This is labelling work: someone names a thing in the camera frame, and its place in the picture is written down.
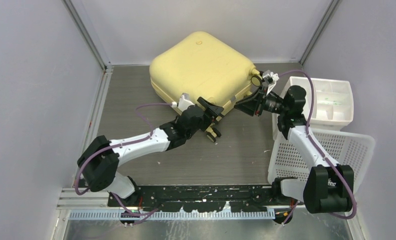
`robotic arm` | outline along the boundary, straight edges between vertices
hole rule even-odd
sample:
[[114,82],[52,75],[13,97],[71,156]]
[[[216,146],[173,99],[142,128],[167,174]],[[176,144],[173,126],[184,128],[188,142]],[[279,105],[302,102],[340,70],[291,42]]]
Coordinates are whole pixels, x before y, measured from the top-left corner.
[[197,130],[206,130],[212,123],[217,122],[217,117],[223,108],[215,106],[203,98],[198,102],[205,108],[193,104],[187,94],[183,94],[177,103],[182,114],[173,121],[162,124],[151,132],[119,140],[107,140],[105,136],[98,136],[93,140],[83,155],[77,161],[81,167],[86,159],[97,151],[113,147],[93,158],[84,168],[83,176],[92,192],[107,190],[123,199],[135,192],[135,183],[130,177],[117,172],[118,166],[126,162],[156,152],[164,152],[183,145]]
[[[268,86],[261,85],[252,95],[238,101],[235,108],[250,116],[260,116],[263,111],[279,114],[277,118],[279,131],[296,147],[310,169],[307,182],[295,178],[277,179],[273,186],[280,187],[284,196],[304,202],[307,210],[312,214],[350,211],[352,208],[350,196],[344,184],[324,158],[327,157],[339,170],[351,191],[354,172],[350,166],[340,165],[333,159],[316,140],[311,128],[307,128],[307,121],[302,114],[305,105],[305,90],[300,86],[293,85],[282,99],[271,92],[276,85],[278,76],[271,71],[266,71],[261,73],[261,77],[268,82]],[[328,180],[331,180],[334,185],[329,185]]]

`plastic crate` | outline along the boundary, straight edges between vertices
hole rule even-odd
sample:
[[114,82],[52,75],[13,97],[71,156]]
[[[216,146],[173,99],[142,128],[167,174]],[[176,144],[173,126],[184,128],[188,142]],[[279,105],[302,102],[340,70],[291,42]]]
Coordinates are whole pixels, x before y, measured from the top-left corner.
[[[370,164],[375,141],[371,136],[324,129],[312,129],[314,136],[332,158],[354,170],[354,192],[363,181]],[[298,150],[282,134],[274,142],[268,167],[268,182],[275,178],[294,177],[306,182],[310,173]]]
[[[339,131],[352,122],[354,118],[354,100],[351,85],[348,81],[312,78],[314,85],[315,105],[311,117],[312,129],[327,129]],[[306,77],[291,76],[280,94],[284,97],[288,88],[298,85],[307,92],[304,106],[304,116],[308,119],[311,104],[311,88]],[[278,114],[272,113],[273,140],[276,140]]]

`wall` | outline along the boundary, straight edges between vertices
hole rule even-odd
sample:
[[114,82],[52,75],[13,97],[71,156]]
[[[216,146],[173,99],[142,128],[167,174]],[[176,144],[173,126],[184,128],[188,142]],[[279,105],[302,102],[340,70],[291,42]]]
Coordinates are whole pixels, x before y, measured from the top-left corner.
[[61,0],[0,1],[0,240],[47,240],[102,70]]
[[256,63],[298,62],[329,0],[72,0],[112,64],[149,64],[207,31]]
[[344,130],[376,139],[359,218],[369,239],[396,239],[396,1],[368,2],[342,1],[304,69],[351,82],[354,121]]

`perforated basket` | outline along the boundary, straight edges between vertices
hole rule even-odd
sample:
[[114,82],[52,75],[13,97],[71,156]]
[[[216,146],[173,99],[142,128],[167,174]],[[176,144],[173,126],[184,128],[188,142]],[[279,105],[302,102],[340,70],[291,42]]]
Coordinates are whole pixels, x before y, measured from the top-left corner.
[[[354,192],[363,181],[373,155],[375,141],[371,136],[323,129],[312,129],[326,151],[340,164],[354,170]],[[268,182],[275,178],[295,177],[306,182],[310,173],[296,148],[278,134],[268,167]]]

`wooden floor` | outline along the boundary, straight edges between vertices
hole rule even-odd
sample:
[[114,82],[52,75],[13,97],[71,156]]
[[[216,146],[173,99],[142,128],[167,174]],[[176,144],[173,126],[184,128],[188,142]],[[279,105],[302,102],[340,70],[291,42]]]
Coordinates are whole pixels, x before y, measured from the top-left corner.
[[[296,63],[256,64],[282,73],[301,69]],[[280,93],[289,76],[274,89]],[[162,103],[151,87],[149,66],[117,66],[111,77],[98,135],[124,139],[147,133],[149,127],[135,115],[143,104]],[[168,106],[143,108],[142,115],[154,125],[172,121],[176,113]],[[218,125],[223,136],[212,143],[197,132],[185,145],[134,159],[119,172],[138,185],[265,184],[273,148],[271,114],[250,117],[232,110]]]

